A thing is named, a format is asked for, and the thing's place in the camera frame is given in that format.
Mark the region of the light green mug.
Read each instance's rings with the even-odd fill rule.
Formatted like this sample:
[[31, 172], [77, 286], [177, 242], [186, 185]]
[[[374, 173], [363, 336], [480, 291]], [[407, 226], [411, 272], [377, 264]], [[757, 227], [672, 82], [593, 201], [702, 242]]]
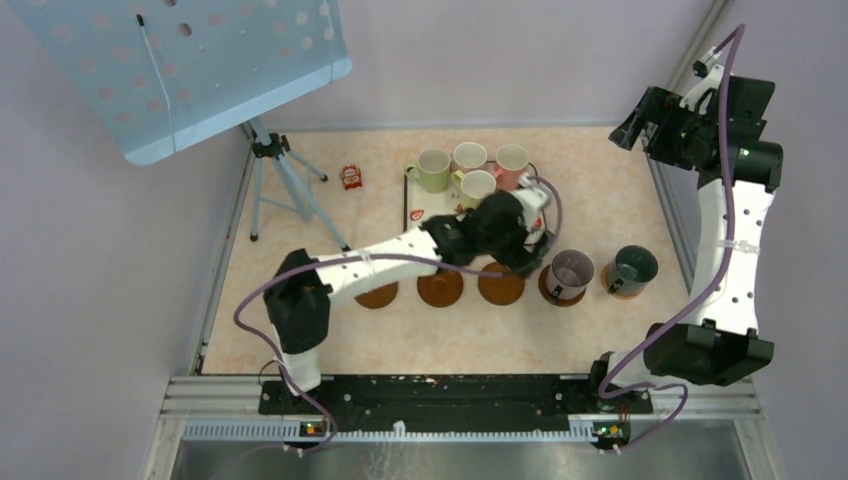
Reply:
[[427, 193], [438, 194], [448, 188], [452, 159], [439, 148], [429, 148], [417, 160], [404, 168], [404, 175], [416, 182]]

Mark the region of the salmon pink mug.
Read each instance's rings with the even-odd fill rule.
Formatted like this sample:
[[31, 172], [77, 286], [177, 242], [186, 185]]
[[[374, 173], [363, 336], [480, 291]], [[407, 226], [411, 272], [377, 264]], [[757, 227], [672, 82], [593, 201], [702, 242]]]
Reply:
[[498, 148], [495, 154], [493, 176], [501, 190], [514, 190], [520, 177], [529, 165], [529, 153], [518, 144], [506, 144]]

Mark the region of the dark green mug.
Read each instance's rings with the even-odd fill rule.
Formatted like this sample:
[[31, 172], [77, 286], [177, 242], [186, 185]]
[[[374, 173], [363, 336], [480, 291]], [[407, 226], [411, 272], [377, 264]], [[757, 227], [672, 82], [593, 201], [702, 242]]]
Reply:
[[658, 260], [650, 250], [627, 245], [606, 266], [602, 279], [608, 294], [629, 299], [640, 295], [657, 276], [658, 270]]

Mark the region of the purple mug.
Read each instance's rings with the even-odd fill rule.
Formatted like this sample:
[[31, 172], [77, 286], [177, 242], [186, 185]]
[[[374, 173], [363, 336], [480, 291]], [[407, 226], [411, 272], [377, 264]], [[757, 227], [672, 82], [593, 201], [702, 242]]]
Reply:
[[594, 272], [594, 264], [588, 255], [578, 250], [563, 250], [552, 259], [547, 288], [554, 297], [574, 298], [586, 290]]

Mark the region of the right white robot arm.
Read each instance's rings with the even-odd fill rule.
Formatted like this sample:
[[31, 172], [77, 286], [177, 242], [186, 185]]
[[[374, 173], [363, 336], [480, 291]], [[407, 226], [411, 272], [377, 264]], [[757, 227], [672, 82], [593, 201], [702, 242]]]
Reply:
[[609, 136], [651, 160], [698, 174], [700, 239], [690, 299], [669, 321], [652, 325], [627, 354], [593, 367], [589, 404], [612, 412], [633, 390], [665, 377], [728, 386], [769, 365], [775, 347], [760, 335], [755, 283], [765, 219], [781, 182], [784, 151], [762, 139], [770, 81], [732, 77], [682, 96], [649, 87]]

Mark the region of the yellow green mug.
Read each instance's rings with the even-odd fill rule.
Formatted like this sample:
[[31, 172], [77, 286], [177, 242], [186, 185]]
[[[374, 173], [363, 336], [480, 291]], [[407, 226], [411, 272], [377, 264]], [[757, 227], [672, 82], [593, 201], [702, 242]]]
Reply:
[[459, 205], [463, 210], [477, 208], [484, 198], [497, 189], [495, 177], [483, 170], [455, 171], [452, 179], [459, 192]]

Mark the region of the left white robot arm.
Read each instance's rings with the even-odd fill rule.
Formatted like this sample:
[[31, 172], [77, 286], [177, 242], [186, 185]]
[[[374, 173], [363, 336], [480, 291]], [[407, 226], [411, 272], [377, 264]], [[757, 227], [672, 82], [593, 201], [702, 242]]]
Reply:
[[328, 336], [333, 308], [401, 280], [467, 272], [479, 256], [491, 257], [512, 276], [538, 269], [556, 235], [536, 221], [555, 199], [543, 186], [498, 190], [476, 208], [432, 216], [359, 250], [318, 257], [291, 252], [278, 271], [280, 282], [263, 295], [285, 371], [283, 401], [302, 414], [319, 404], [317, 348]]

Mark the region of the woven rattan coaster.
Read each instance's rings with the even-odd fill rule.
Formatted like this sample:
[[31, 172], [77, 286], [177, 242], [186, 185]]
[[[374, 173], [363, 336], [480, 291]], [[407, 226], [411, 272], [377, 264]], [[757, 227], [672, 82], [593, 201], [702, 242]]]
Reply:
[[642, 282], [640, 272], [634, 267], [610, 262], [603, 267], [600, 280], [608, 294], [619, 299], [632, 299], [644, 291], [651, 278]]

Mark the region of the strawberry enamel tray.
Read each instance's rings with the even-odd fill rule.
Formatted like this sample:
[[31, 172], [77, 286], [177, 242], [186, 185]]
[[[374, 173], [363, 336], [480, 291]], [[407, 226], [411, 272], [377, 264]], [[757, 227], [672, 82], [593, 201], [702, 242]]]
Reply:
[[[531, 162], [525, 169], [530, 176], [537, 176], [538, 169]], [[448, 188], [440, 193], [431, 194], [426, 192], [411, 177], [404, 178], [404, 209], [405, 219], [403, 230], [420, 226], [425, 220], [436, 215], [463, 214], [463, 205], [460, 202], [460, 193], [453, 180], [449, 180]], [[539, 241], [542, 230], [546, 227], [546, 214], [544, 210], [537, 217], [534, 230], [525, 239], [525, 246], [529, 247]]]

